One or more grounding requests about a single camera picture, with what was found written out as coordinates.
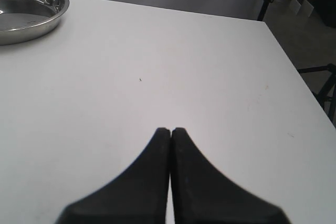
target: bowl rim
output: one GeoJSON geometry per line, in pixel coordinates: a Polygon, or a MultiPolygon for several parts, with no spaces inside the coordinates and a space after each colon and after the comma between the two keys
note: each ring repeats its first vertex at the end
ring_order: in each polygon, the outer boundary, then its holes
{"type": "Polygon", "coordinates": [[[25,29],[30,29],[30,28],[33,28],[33,27],[37,27],[37,26],[42,26],[46,23],[49,23],[53,20],[56,20],[58,19],[60,16],[62,16],[66,11],[67,9],[69,8],[70,6],[70,0],[64,0],[64,7],[59,11],[57,12],[55,15],[52,15],[51,17],[43,20],[43,21],[40,21],[40,22],[37,22],[37,23],[34,23],[33,25],[27,25],[27,26],[23,26],[23,27],[19,27],[19,28],[12,28],[12,29],[8,29],[8,30],[0,30],[0,34],[1,33],[9,33],[11,31],[20,31],[20,30],[25,30],[25,29]]]}

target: metal pan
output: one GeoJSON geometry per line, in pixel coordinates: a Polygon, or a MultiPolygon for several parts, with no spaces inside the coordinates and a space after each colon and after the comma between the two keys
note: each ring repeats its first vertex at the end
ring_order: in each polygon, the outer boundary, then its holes
{"type": "Polygon", "coordinates": [[[69,0],[0,0],[0,45],[28,41],[52,31],[69,0]]]}

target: black rubber pad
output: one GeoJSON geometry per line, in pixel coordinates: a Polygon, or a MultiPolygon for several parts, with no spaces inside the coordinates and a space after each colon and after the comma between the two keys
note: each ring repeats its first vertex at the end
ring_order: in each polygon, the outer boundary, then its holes
{"type": "Polygon", "coordinates": [[[176,224],[289,224],[282,210],[237,186],[197,149],[184,129],[173,131],[171,183],[176,224]]]}
{"type": "Polygon", "coordinates": [[[164,224],[169,151],[169,130],[157,129],[144,151],[120,176],[66,207],[56,223],[164,224]]]}

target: concrete floor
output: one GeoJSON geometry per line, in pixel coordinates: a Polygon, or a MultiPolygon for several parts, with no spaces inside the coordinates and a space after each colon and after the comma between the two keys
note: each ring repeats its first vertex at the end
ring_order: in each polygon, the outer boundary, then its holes
{"type": "MultiPolygon", "coordinates": [[[[288,6],[288,0],[275,0],[269,5],[264,21],[293,65],[297,69],[336,65],[336,29],[327,27],[316,12],[308,18],[300,12],[295,15],[288,6]]],[[[314,92],[321,89],[328,76],[327,72],[302,75],[314,92]]]]}

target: white tabletop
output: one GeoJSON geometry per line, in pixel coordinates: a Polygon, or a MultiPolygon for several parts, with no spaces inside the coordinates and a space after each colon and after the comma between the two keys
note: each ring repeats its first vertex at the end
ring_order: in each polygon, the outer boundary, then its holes
{"type": "Polygon", "coordinates": [[[53,33],[0,47],[0,223],[53,223],[160,126],[293,224],[334,222],[336,130],[264,23],[70,1],[53,33]]]}

